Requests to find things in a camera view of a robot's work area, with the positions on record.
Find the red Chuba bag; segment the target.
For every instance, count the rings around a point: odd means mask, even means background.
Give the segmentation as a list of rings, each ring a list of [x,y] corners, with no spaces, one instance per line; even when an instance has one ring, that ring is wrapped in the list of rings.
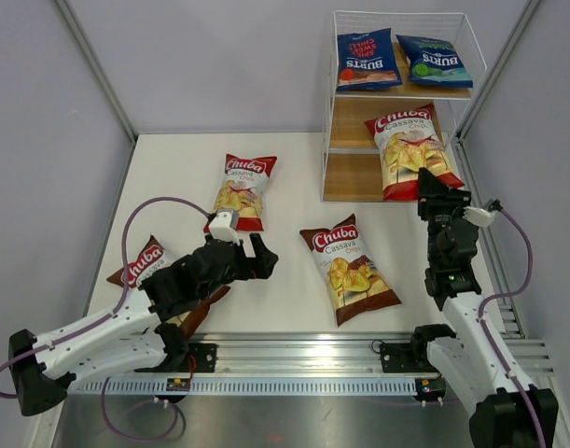
[[[397,111],[365,125],[380,153],[382,198],[412,202],[418,198],[418,174],[425,168],[451,188],[464,183],[456,175],[434,125],[435,107]]]
[[[235,211],[239,215],[237,231],[264,231],[264,192],[276,162],[276,156],[246,159],[227,154],[212,212]]]

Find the blue Burts spicy chilli bag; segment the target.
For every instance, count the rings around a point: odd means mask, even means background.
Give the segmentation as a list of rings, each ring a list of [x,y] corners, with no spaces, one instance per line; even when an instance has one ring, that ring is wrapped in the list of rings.
[[[337,35],[337,91],[383,91],[400,86],[391,29]]]

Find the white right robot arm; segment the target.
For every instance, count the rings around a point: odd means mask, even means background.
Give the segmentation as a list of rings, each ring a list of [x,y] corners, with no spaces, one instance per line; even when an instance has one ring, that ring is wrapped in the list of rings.
[[[480,230],[508,215],[497,200],[478,208],[469,191],[447,186],[430,171],[418,172],[418,215],[427,225],[427,294],[446,324],[415,329],[410,361],[435,368],[451,386],[469,417],[476,447],[550,447],[559,403],[539,388],[510,353],[486,307],[472,260]]]

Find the blue Burts sea salt bag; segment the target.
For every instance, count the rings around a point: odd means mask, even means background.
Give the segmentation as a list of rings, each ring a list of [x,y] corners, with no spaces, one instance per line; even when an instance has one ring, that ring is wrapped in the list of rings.
[[[474,82],[450,41],[396,35],[409,63],[409,81],[419,85],[472,89]]]

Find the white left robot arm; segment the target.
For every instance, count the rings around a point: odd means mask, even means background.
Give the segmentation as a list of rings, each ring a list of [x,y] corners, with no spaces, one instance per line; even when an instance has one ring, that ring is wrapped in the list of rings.
[[[188,340],[172,318],[190,312],[234,281],[267,279],[278,256],[259,234],[241,242],[208,237],[203,246],[128,290],[118,308],[108,307],[63,328],[8,342],[10,374],[21,414],[34,416],[65,400],[82,385],[130,371],[178,371],[188,359]]]

